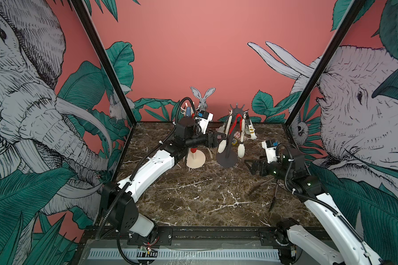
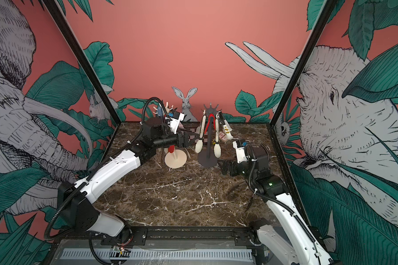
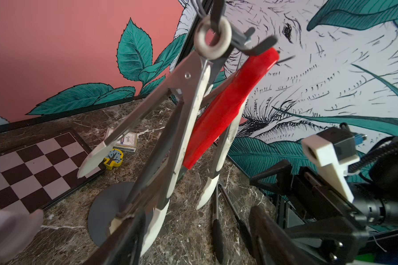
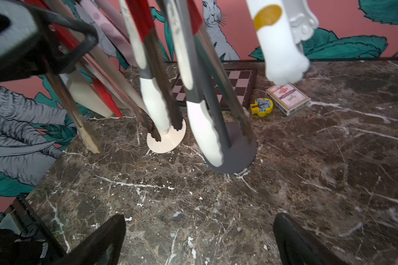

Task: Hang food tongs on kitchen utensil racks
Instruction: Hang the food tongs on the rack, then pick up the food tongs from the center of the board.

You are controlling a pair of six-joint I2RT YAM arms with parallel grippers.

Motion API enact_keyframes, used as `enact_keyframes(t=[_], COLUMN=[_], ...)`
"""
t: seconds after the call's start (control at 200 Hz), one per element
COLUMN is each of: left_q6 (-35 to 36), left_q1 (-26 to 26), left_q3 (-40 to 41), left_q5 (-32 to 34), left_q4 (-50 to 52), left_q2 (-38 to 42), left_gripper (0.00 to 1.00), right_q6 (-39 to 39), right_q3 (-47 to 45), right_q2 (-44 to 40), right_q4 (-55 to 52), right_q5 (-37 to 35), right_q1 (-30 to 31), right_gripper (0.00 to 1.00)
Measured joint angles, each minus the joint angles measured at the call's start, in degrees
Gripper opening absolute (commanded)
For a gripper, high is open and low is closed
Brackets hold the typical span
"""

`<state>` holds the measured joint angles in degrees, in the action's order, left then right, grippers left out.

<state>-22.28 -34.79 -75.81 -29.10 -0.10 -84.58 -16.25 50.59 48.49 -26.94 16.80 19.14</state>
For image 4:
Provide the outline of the pink steel tongs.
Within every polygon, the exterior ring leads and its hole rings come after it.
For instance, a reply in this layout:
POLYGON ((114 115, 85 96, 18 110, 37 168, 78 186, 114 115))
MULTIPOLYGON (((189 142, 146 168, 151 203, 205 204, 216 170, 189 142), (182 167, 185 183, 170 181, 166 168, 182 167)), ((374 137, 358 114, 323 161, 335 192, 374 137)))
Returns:
POLYGON ((80 1, 81 6, 86 10, 88 15, 105 33, 109 40, 116 46, 118 51, 126 59, 127 63, 137 67, 137 63, 133 54, 132 47, 121 32, 106 18, 105 15, 94 5, 92 1, 80 1))

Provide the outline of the red looped steel tongs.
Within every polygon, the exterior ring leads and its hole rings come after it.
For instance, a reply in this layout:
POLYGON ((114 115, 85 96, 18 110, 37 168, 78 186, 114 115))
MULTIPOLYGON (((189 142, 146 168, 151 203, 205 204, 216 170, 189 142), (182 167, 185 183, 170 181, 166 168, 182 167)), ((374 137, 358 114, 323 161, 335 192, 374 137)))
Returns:
MULTIPOLYGON (((120 1, 119 4, 123 11, 124 21, 140 71, 145 74, 146 78, 156 79, 158 88, 167 103, 171 123, 176 130, 179 130, 181 129, 181 112, 170 89, 149 4, 147 1, 120 1)), ((227 106, 239 122, 243 136, 251 144, 254 134, 250 120, 244 113, 242 104, 233 90, 232 83, 216 54, 214 46, 211 44, 208 33, 203 28, 203 21, 198 8, 193 1, 188 1, 187 4, 195 41, 193 47, 199 53, 199 61, 204 64, 206 73, 213 77, 227 106)))

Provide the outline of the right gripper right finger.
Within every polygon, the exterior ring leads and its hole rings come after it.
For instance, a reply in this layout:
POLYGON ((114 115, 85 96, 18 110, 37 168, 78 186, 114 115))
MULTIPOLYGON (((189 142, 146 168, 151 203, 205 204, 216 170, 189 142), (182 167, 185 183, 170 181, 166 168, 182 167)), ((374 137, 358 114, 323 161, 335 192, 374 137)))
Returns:
POLYGON ((286 213, 276 215, 273 232, 283 265, 346 264, 286 213))

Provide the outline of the red handled steel tongs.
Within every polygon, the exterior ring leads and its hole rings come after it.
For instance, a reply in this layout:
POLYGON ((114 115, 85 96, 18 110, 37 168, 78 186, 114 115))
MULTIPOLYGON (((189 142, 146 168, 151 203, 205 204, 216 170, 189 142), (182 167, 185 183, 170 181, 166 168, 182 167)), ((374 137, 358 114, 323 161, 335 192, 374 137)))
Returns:
POLYGON ((73 13, 63 4, 62 1, 45 1, 45 4, 51 11, 64 18, 71 19, 74 23, 81 26, 86 26, 92 34, 94 42, 93 48, 84 55, 80 60, 86 72, 91 78, 97 78, 107 89, 111 95, 115 96, 125 107, 130 109, 138 121, 146 128, 147 132, 152 138, 158 142, 161 141, 161 135, 157 127, 149 116, 145 104, 141 96, 136 92, 132 85, 125 79, 125 77, 112 65, 109 58, 105 55, 98 45, 98 35, 96 28, 84 21, 75 18, 73 13))

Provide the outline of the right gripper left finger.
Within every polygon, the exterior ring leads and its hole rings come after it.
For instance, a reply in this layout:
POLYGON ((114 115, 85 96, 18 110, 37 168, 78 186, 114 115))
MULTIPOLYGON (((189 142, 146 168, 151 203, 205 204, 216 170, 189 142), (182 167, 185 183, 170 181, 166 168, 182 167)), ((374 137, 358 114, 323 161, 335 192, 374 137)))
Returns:
POLYGON ((117 265, 121 254, 126 221, 124 215, 109 218, 74 250, 55 265, 117 265))

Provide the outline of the white steel tongs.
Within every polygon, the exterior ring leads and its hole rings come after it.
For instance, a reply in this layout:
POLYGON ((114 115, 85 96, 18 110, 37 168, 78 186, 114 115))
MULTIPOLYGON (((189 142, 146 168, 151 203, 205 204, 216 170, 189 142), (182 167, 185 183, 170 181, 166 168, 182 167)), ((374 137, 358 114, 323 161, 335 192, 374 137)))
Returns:
MULTIPOLYGON (((183 118, 166 76, 149 4, 147 1, 120 1, 119 5, 140 67, 140 91, 147 111, 159 131, 181 130, 183 118)), ((187 2, 164 1, 161 11, 173 37, 191 130, 207 162, 220 167, 223 151, 203 96, 187 2)))

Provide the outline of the cream utensil rack stand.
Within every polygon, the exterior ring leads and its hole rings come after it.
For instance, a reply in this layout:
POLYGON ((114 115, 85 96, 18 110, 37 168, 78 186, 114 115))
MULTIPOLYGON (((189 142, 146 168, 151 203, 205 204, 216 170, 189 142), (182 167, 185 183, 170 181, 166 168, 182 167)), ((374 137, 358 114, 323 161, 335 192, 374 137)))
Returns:
POLYGON ((161 136, 161 141, 157 141, 149 133, 147 136, 148 147, 154 153, 168 153, 178 147, 183 141, 187 129, 186 121, 182 120, 181 130, 175 130, 172 126, 167 103, 158 88, 155 78, 146 79, 141 77, 140 91, 147 113, 161 136))

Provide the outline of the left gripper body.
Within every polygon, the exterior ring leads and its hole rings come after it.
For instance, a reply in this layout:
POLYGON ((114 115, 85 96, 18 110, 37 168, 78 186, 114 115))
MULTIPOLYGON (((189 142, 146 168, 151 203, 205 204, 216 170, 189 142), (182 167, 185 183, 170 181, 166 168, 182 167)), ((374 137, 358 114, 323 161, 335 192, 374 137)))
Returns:
POLYGON ((98 43, 93 26, 20 1, 0 1, 0 82, 44 75, 67 74, 98 43), (71 52, 58 49, 59 37, 49 25, 82 33, 85 38, 71 52))

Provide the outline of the dark grey utensil rack stand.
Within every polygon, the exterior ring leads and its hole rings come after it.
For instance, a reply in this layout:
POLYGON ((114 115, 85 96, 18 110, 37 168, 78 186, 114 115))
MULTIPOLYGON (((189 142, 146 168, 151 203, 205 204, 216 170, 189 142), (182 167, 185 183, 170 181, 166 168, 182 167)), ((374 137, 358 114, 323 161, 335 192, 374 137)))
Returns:
POLYGON ((223 151, 222 166, 215 167, 208 163, 204 157, 205 161, 211 169, 220 173, 234 174, 241 172, 252 163, 256 156, 256 137, 254 135, 252 143, 248 143, 246 137, 242 134, 239 122, 227 106, 218 85, 213 77, 206 73, 206 68, 200 61, 199 68, 206 107, 220 137, 223 151))

